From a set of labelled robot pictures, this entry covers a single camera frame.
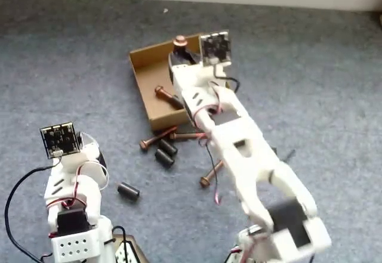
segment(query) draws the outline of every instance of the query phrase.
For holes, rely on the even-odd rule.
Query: black cylinder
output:
[[[155,152],[156,160],[162,164],[165,168],[170,168],[174,164],[174,160],[161,149],[157,149]]]
[[[118,190],[119,194],[126,196],[127,198],[129,198],[133,202],[136,202],[139,198],[140,191],[138,189],[136,189],[135,187],[128,185],[125,182],[121,182],[118,185],[117,190]]]
[[[178,97],[175,95],[168,99],[168,102],[175,108],[175,109],[183,109],[183,103],[179,100]]]
[[[170,157],[173,157],[178,153],[178,149],[176,147],[174,147],[174,145],[172,145],[168,141],[166,141],[165,139],[161,139],[159,141],[158,147],[162,151],[165,151],[166,154],[168,154]]]

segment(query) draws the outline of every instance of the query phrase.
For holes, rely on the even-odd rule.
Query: circuit board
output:
[[[40,133],[49,159],[79,153],[72,122],[41,128]]]
[[[228,31],[201,35],[199,46],[203,66],[231,62],[231,44]]]

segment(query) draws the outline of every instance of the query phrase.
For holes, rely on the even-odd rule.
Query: copper bolt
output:
[[[173,98],[173,95],[171,93],[167,92],[163,86],[157,86],[154,89],[156,96],[162,96],[164,98]]]
[[[147,150],[149,149],[149,146],[150,146],[151,144],[153,144],[155,141],[157,141],[157,140],[163,138],[164,136],[168,135],[169,133],[174,132],[176,129],[177,129],[177,127],[175,126],[175,127],[172,127],[172,128],[170,128],[170,129],[164,131],[164,132],[161,133],[160,135],[155,136],[155,137],[153,137],[153,138],[151,138],[151,139],[148,139],[148,140],[141,140],[141,141],[139,142],[139,146],[141,147],[141,149],[142,149],[143,151],[147,151]]]
[[[176,133],[170,133],[169,137],[172,140],[175,139],[182,139],[182,140],[188,140],[188,139],[198,139],[200,137],[204,137],[205,133],[189,133],[189,134],[176,134]]]
[[[167,92],[163,86],[157,86],[154,89],[155,95],[158,98],[162,98],[170,103],[175,109],[183,109],[183,103],[179,100],[179,98],[175,97],[171,93]]]
[[[210,180],[211,178],[215,175],[215,172],[218,172],[219,169],[221,169],[223,167],[223,161],[219,161],[215,167],[210,170],[210,172],[205,176],[205,177],[201,177],[201,180],[200,180],[200,184],[202,186],[202,188],[206,188],[208,186],[210,186]]]

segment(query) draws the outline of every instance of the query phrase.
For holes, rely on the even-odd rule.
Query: white robotic arm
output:
[[[69,138],[67,129],[60,133]],[[97,142],[85,133],[80,139],[76,153],[62,156],[59,163],[54,159],[56,166],[45,190],[54,261],[115,263],[112,223],[100,214],[100,190],[109,174]]]
[[[223,69],[230,65],[230,55],[220,56],[222,51],[230,51],[228,33],[201,36],[201,57],[189,52],[186,41],[180,39],[174,42],[174,51],[169,55],[170,76],[177,96],[230,172],[244,212],[262,233],[268,234],[267,240],[256,244],[249,258],[293,262],[328,247],[331,241],[317,217],[312,195],[289,165],[279,160],[236,94],[226,88]],[[259,181],[268,181],[283,191],[290,198],[289,205],[272,212],[267,210],[257,196]],[[284,216],[280,214],[285,215],[290,209],[297,211],[298,216],[283,222]],[[239,233],[239,248],[248,249],[252,237],[248,230]]]

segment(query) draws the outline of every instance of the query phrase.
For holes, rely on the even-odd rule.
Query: cardboard box lid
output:
[[[199,52],[199,35],[186,37],[188,49]],[[153,131],[177,126],[189,121],[185,109],[176,110],[166,101],[155,96],[157,85],[174,94],[168,70],[168,54],[172,51],[172,41],[152,45],[130,52],[135,79]]]

